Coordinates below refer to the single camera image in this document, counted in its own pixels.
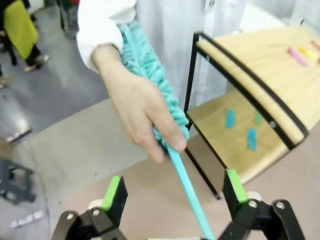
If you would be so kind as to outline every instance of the microfiber bristle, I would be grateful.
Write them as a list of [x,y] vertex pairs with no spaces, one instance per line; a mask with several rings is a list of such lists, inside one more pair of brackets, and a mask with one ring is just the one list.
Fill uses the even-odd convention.
[[[159,61],[151,44],[137,22],[131,25],[122,24],[120,31],[123,37],[123,51],[121,60],[123,65],[132,73],[148,78],[156,84],[162,92],[167,107],[183,132],[185,139],[189,138],[186,125],[189,123],[185,113],[179,108],[179,100],[174,96],[168,80],[165,79],[166,70]],[[156,127],[153,128],[155,138],[166,146],[164,138]]]

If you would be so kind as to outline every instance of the wooden shelf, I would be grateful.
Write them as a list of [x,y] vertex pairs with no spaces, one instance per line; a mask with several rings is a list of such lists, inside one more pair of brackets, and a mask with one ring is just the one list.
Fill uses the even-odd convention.
[[[225,127],[230,108],[236,116],[233,128]],[[227,168],[237,171],[242,183],[264,171],[288,151],[264,119],[261,125],[255,124],[255,112],[255,108],[237,90],[187,112]],[[251,128],[257,131],[257,150],[247,147],[247,131]],[[202,159],[196,160],[200,166],[208,167],[207,159],[203,164]]]
[[[305,55],[308,67],[287,53],[289,46],[304,46],[320,57],[311,41],[316,38],[303,27],[281,27],[215,38],[228,52],[259,76],[310,130],[320,119],[320,65]],[[297,145],[304,135],[283,109],[254,80],[206,40],[197,46],[219,62],[271,114]]]

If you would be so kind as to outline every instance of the screw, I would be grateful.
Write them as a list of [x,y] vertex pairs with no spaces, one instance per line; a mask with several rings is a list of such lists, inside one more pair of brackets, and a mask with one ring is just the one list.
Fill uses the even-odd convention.
[[66,219],[67,220],[70,220],[74,217],[74,214],[73,213],[69,213],[68,216],[66,216]]
[[93,211],[92,215],[93,216],[97,216],[99,213],[100,213],[100,211],[98,209],[96,209],[96,210]]
[[275,121],[270,121],[269,126],[272,127],[273,129],[277,126]]
[[284,205],[282,202],[280,202],[280,201],[278,201],[278,202],[276,203],[276,207],[277,207],[277,208],[280,208],[280,209],[285,209],[285,205]]
[[255,201],[251,200],[251,201],[249,201],[249,206],[252,208],[256,208],[256,207],[258,207],[258,204]]

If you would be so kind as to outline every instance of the green block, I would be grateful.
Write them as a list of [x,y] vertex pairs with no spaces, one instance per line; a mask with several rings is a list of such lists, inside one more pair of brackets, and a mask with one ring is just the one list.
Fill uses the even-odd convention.
[[120,176],[114,176],[111,180],[108,190],[105,193],[101,208],[103,208],[106,212],[108,212],[112,206],[120,180]]
[[244,189],[244,187],[241,184],[240,178],[234,169],[227,169],[226,170],[229,179],[231,181],[233,190],[235,192],[236,198],[240,204],[244,203],[246,200],[248,200],[248,195]]
[[254,113],[254,123],[260,126],[261,125],[261,121],[262,121],[262,116],[258,111],[256,111]]

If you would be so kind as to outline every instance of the yellow bag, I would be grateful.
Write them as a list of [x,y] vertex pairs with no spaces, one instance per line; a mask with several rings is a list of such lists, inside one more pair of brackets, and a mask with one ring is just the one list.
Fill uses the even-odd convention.
[[21,0],[16,0],[5,9],[4,29],[21,57],[27,59],[38,33]]

